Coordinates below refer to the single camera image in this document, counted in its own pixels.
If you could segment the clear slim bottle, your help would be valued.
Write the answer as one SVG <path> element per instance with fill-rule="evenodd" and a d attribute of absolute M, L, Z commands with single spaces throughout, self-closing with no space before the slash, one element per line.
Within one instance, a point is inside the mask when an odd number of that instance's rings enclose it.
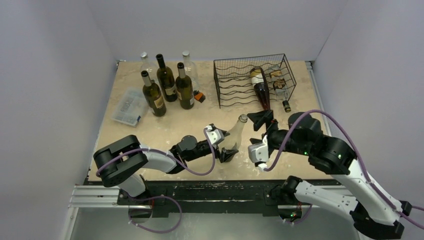
<path fill-rule="evenodd" d="M 223 142 L 220 144 L 221 149 L 238 150 L 242 143 L 242 134 L 245 124 L 248 121 L 246 114 L 241 114 L 238 117 L 235 125 L 225 134 Z"/>

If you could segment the clear glass bottle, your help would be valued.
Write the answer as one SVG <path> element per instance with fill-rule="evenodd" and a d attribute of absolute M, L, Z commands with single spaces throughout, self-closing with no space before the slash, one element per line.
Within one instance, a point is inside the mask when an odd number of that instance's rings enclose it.
<path fill-rule="evenodd" d="M 151 80 L 159 85 L 159 80 L 157 77 L 157 70 L 159 69 L 158 65 L 149 58 L 146 52 L 140 54 L 141 66 L 140 72 L 147 71 Z"/>
<path fill-rule="evenodd" d="M 190 52 L 185 50 L 182 52 L 182 59 L 184 64 L 184 70 L 187 76 L 189 76 L 192 80 L 193 90 L 199 90 L 199 77 L 196 64 L 190 58 Z"/>

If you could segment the green bottle silver cap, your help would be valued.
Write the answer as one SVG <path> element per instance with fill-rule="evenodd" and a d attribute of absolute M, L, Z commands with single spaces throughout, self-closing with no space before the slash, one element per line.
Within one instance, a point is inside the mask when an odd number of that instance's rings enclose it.
<path fill-rule="evenodd" d="M 156 117 L 164 116 L 167 109 L 160 87 L 150 78 L 146 70 L 141 71 L 141 77 L 144 82 L 142 92 L 148 103 L 149 109 Z"/>

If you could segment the dark green wine bottle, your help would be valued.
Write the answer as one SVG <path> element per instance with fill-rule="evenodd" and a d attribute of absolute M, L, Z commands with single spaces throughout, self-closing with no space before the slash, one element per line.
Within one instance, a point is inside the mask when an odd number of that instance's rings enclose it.
<path fill-rule="evenodd" d="M 167 102 L 174 102 L 177 100 L 178 96 L 173 72 L 166 65 L 162 54 L 157 54 L 155 57 L 159 66 L 156 76 L 160 83 L 164 99 Z"/>

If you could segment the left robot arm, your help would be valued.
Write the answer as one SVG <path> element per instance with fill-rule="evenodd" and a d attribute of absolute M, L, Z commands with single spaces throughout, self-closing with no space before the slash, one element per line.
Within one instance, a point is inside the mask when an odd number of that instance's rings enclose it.
<path fill-rule="evenodd" d="M 174 175 L 189 169 L 187 163 L 201 157 L 212 155 L 212 159 L 220 163 L 229 162 L 239 151 L 220 148 L 219 145 L 229 139 L 228 131 L 207 125 L 203 133 L 205 140 L 198 141 L 192 135 L 184 136 L 170 150 L 162 151 L 148 147 L 130 134 L 119 139 L 93 154 L 97 167 L 96 176 L 101 179 L 104 187 L 119 187 L 130 199 L 138 205 L 146 203 L 149 191 L 145 179 L 136 172 L 139 169 L 151 169 L 165 174 Z"/>

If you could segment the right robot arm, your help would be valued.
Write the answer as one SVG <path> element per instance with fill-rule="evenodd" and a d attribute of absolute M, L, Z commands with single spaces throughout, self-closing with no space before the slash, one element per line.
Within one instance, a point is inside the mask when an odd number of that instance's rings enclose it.
<path fill-rule="evenodd" d="M 361 156 L 350 139 L 342 140 L 323 133 L 321 123 L 311 111 L 297 112 L 288 119 L 287 130 L 279 129 L 272 110 L 249 113 L 253 129 L 266 127 L 261 139 L 251 139 L 249 159 L 260 170 L 267 165 L 273 151 L 279 155 L 292 153 L 308 158 L 316 170 L 342 184 L 350 195 L 342 195 L 296 176 L 289 176 L 269 195 L 288 204 L 309 203 L 349 220 L 361 234 L 374 240 L 398 240 L 404 233 L 401 218 L 409 216 L 412 205 L 387 193 L 365 168 Z"/>

